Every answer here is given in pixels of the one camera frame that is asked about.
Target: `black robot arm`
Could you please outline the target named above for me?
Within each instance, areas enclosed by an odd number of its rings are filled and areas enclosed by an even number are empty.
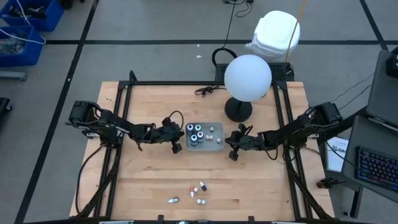
[[[116,147],[120,144],[121,133],[124,133],[137,142],[139,150],[142,150],[140,143],[171,142],[173,153],[178,153],[182,148],[177,141],[184,131],[170,117],[166,117],[162,124],[160,128],[156,128],[154,123],[132,124],[89,101],[75,101],[67,122],[67,125],[83,129],[82,133],[88,138],[99,136],[101,145],[105,147]]]
[[[225,139],[233,151],[229,158],[236,161],[240,149],[267,151],[276,149],[285,140],[294,148],[303,147],[307,138],[312,134],[322,133],[338,126],[341,115],[334,103],[323,103],[306,110],[296,120],[275,131],[263,131],[257,136],[249,136],[252,126],[245,127],[239,124],[239,131],[233,131],[229,138]]]

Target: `white globe lamp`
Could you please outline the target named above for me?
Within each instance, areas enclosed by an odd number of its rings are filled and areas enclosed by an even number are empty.
[[[255,55],[242,55],[226,68],[224,83],[232,95],[225,104],[225,115],[232,121],[243,122],[252,113],[250,102],[263,97],[272,81],[266,61]]]

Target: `blue storage bin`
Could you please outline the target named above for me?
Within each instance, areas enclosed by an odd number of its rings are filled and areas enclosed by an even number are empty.
[[[4,32],[8,34],[15,33],[16,30],[20,30],[29,34],[29,40],[35,40],[38,42],[43,42],[41,36],[35,31],[32,26],[16,26],[16,27],[0,27]],[[3,32],[0,32],[0,39],[9,38]],[[39,59],[40,53],[42,51],[42,44],[26,42],[24,51],[20,54],[0,54],[0,67],[13,67],[13,66],[23,66],[23,65],[35,65]]]
[[[30,24],[35,27],[35,30],[53,31],[63,14],[63,9],[58,0],[19,0],[22,7],[24,7],[27,2],[39,3],[47,6],[47,10],[45,12],[45,15],[47,16],[46,19],[27,18]],[[16,0],[8,0],[6,5],[4,5],[0,11],[0,18],[4,19],[10,26],[28,25],[23,17],[11,17],[6,15],[11,6],[18,7],[20,9]]]

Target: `concrete floor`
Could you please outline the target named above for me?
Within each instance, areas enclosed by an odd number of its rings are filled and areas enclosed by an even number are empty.
[[[42,33],[47,40],[74,41],[45,45],[36,66],[1,69],[28,74],[26,82],[0,80],[0,96],[10,98],[14,106],[0,129],[0,216],[4,223],[13,223],[16,218],[93,1],[86,0],[84,4],[75,1],[73,8],[64,12],[54,32]],[[398,45],[398,1],[366,0],[366,3],[382,38]],[[256,0],[252,13],[233,18],[229,39],[249,40],[259,18],[267,12],[281,10],[297,16],[300,5],[301,1]],[[139,80],[214,80],[211,53],[221,46],[217,40],[225,38],[231,8],[232,5],[225,5],[221,0],[99,1],[87,40],[212,41],[199,47],[196,43],[151,45],[139,41],[129,45],[84,45],[61,115],[54,120],[58,125],[25,222],[68,217],[86,145],[79,131],[64,125],[72,103],[96,101],[101,82],[126,80],[131,69]],[[300,26],[300,40],[377,40],[359,0],[308,0]],[[295,79],[304,82],[311,105],[332,100],[374,71],[381,50],[379,44],[337,44],[339,42],[317,45],[304,42],[291,56]],[[238,55],[250,54],[243,44],[227,47]],[[387,47],[392,50],[395,45]],[[222,54],[218,58],[218,62],[230,60]],[[345,104],[370,83],[371,79],[335,103]],[[362,108],[368,95],[369,92],[365,92],[341,114],[349,116]],[[398,220],[398,205],[368,190],[363,194],[359,218],[344,217],[343,211],[349,210],[353,192],[338,186],[330,193],[338,218],[370,223]]]

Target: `wooden table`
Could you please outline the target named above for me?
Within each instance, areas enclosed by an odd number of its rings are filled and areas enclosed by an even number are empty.
[[[104,82],[99,93],[98,104],[113,110],[117,82]],[[174,110],[184,115],[185,124],[199,121],[221,121],[225,136],[237,130],[238,123],[230,121],[224,114],[224,104],[230,94],[226,90],[215,90],[205,98],[194,91],[202,86],[133,86],[127,120],[132,123],[155,123]],[[292,112],[296,118],[308,108],[303,83],[288,83]],[[122,103],[119,116],[123,111]],[[282,92],[280,91],[284,120],[287,121]],[[267,95],[253,102],[253,112],[246,125],[252,124],[252,134],[278,129],[277,111],[272,87]],[[180,123],[177,114],[172,120]],[[226,144],[220,152],[190,152],[185,149],[185,140],[179,142],[183,150],[174,155],[171,144],[142,144],[143,152],[128,137],[124,138],[119,166],[118,182],[114,197],[112,219],[156,220],[164,215],[165,220],[247,220],[254,216],[261,220],[294,220],[290,199],[289,181],[282,147],[276,161],[265,152],[240,151],[237,162],[228,157],[231,148]],[[84,160],[98,148],[99,139],[88,140]],[[307,144],[316,149],[314,140]],[[80,184],[80,208],[89,201],[98,187],[105,150],[99,152],[86,165]],[[307,186],[317,202],[334,217],[329,191],[318,189],[316,182],[324,178],[320,156],[312,151],[301,150]],[[199,181],[208,190],[201,191]],[[189,186],[200,190],[194,199],[189,196]],[[297,188],[300,212],[305,217],[301,191]],[[179,197],[178,203],[169,204],[168,199]],[[205,199],[206,205],[197,204]],[[101,214],[105,214],[108,192],[104,193]],[[72,206],[71,215],[75,215]]]

